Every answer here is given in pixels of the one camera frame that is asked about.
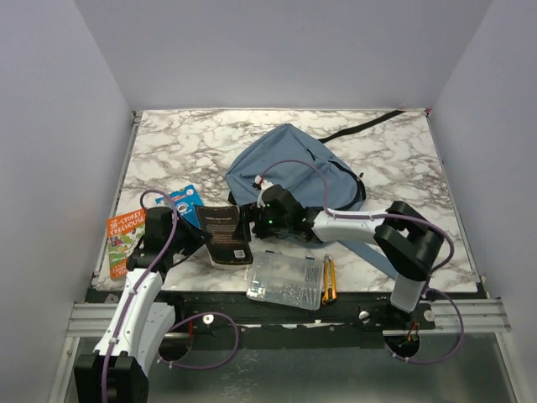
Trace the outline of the black paperback book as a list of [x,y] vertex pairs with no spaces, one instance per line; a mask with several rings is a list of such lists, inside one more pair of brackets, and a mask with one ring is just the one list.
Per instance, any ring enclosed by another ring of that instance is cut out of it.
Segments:
[[206,248],[212,267],[239,270],[253,263],[248,242],[233,237],[239,224],[239,212],[235,206],[196,206],[196,215],[201,230],[211,235]]

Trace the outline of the blue blister pack card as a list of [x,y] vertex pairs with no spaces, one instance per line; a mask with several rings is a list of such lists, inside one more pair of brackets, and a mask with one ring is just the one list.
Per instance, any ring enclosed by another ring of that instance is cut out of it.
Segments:
[[196,206],[203,207],[204,203],[192,184],[185,186],[178,191],[171,192],[169,198],[174,202],[177,215],[181,216],[181,219],[178,221],[178,226],[180,226],[180,222],[186,221],[198,229],[201,228],[196,213]]

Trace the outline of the blue student backpack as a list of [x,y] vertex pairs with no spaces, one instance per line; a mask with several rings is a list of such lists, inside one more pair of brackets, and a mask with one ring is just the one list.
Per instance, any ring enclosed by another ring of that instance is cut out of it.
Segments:
[[303,207],[323,207],[323,179],[329,186],[331,208],[359,211],[367,198],[365,185],[344,161],[289,123],[267,132],[232,162],[225,174],[228,201],[238,206],[256,202],[254,179],[266,169],[265,178],[290,191]]

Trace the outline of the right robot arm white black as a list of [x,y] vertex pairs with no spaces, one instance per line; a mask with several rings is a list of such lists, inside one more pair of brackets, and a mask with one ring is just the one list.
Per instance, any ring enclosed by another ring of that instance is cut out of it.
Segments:
[[406,328],[416,319],[416,306],[447,235],[403,201],[385,211],[344,212],[304,207],[280,185],[260,192],[261,200],[239,207],[236,240],[291,234],[306,242],[358,241],[375,244],[396,271],[386,308],[388,323]]

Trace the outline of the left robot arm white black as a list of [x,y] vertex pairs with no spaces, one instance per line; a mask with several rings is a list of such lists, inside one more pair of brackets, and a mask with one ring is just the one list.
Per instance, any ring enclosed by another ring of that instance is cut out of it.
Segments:
[[112,320],[89,354],[76,360],[80,402],[145,402],[149,369],[164,335],[185,325],[186,312],[174,302],[158,302],[164,278],[178,263],[211,240],[210,233],[169,207],[150,207],[144,235],[128,257],[128,272]]

